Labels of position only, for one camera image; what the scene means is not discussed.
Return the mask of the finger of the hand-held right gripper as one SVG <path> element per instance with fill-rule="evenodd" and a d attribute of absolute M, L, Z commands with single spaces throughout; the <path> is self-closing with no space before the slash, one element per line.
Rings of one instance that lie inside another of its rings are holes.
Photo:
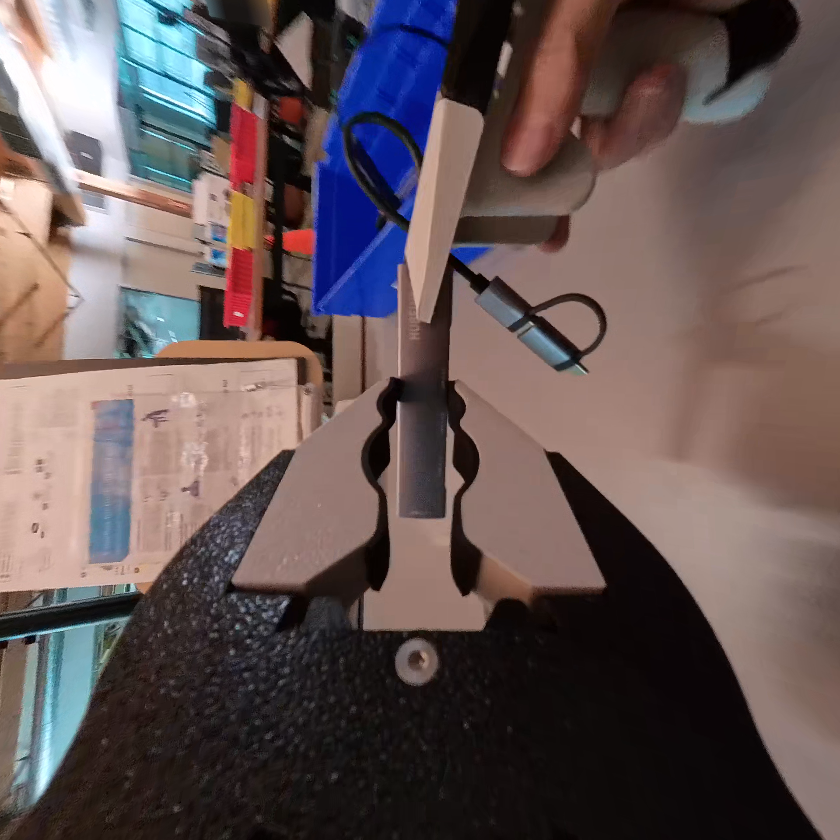
<path fill-rule="evenodd" d="M 420 322 L 434 317 L 483 129 L 480 111 L 436 99 L 404 249 Z"/>

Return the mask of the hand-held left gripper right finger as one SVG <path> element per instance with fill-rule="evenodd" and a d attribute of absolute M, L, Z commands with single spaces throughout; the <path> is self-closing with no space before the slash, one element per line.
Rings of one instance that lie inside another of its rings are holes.
<path fill-rule="evenodd" d="M 534 608 L 595 595 L 604 574 L 546 449 L 466 383 L 449 386 L 453 465 L 462 479 L 453 509 L 451 566 L 486 618 L 500 602 Z"/>

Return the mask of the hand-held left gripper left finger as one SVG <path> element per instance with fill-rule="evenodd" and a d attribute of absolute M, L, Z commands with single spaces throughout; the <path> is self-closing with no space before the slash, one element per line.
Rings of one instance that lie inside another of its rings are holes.
<path fill-rule="evenodd" d="M 243 559 L 233 587 L 349 606 L 379 591 L 391 541 L 380 477 L 401 394 L 384 379 L 295 450 Z"/>

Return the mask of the blue plastic bin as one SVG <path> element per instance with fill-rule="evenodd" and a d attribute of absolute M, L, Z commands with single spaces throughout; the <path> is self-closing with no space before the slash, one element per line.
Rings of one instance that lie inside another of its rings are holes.
<path fill-rule="evenodd" d="M 406 232 L 382 220 L 355 181 L 342 129 L 357 113 L 380 112 L 425 150 L 456 5 L 377 2 L 350 58 L 313 176 L 312 309 L 319 314 L 384 318 L 396 310 Z"/>

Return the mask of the grey metal USB hub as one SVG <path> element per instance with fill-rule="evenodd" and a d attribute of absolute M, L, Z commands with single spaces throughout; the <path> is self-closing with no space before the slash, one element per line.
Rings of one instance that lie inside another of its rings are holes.
<path fill-rule="evenodd" d="M 448 367 L 452 274 L 431 322 L 417 315 L 407 266 L 397 271 L 396 505 L 401 518 L 446 515 Z"/>

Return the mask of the grey desk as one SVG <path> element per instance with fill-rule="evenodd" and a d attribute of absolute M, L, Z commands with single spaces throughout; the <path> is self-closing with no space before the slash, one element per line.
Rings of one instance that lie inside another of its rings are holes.
<path fill-rule="evenodd" d="M 838 838 L 838 2 L 746 119 L 682 125 L 598 179 L 554 255 L 479 262 L 534 301 L 604 307 L 552 373 L 457 287 L 453 375 L 566 457 L 681 576 L 758 728 Z"/>

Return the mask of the person's right hand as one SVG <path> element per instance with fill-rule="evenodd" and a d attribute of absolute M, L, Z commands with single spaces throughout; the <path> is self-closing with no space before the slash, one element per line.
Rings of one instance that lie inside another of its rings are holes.
<path fill-rule="evenodd" d="M 522 73 L 501 162 L 531 176 L 557 154 L 577 120 L 597 171 L 610 171 L 662 144 L 681 119 L 686 74 L 678 66 L 643 70 L 619 109 L 603 121 L 580 118 L 581 100 L 616 12 L 630 2 L 553 2 Z"/>

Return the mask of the small yellow plastic bin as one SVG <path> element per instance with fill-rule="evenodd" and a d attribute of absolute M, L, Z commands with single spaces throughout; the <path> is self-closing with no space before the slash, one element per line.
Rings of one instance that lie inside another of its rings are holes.
<path fill-rule="evenodd" d="M 256 246 L 256 205 L 254 199 L 241 192 L 229 194 L 227 244 L 231 249 L 254 250 Z"/>

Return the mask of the red plastic bin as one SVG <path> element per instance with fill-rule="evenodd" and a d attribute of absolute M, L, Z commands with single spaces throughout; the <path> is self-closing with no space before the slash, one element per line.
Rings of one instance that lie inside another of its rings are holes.
<path fill-rule="evenodd" d="M 225 270 L 223 325 L 246 328 L 253 302 L 254 254 L 246 248 L 231 248 Z"/>

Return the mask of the white cardboard box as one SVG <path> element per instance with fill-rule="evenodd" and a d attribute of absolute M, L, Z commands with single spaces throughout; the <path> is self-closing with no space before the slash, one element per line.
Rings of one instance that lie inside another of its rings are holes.
<path fill-rule="evenodd" d="M 192 182 L 192 220 L 199 226 L 228 226 L 230 214 L 229 180 L 210 171 Z"/>

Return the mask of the black metal pole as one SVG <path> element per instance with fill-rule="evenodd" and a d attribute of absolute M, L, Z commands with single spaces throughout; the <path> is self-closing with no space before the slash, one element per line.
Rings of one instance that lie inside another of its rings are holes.
<path fill-rule="evenodd" d="M 130 617 L 143 594 L 130 592 L 75 602 L 62 602 L 1 615 L 1 645 L 16 640 L 31 644 L 38 637 Z"/>

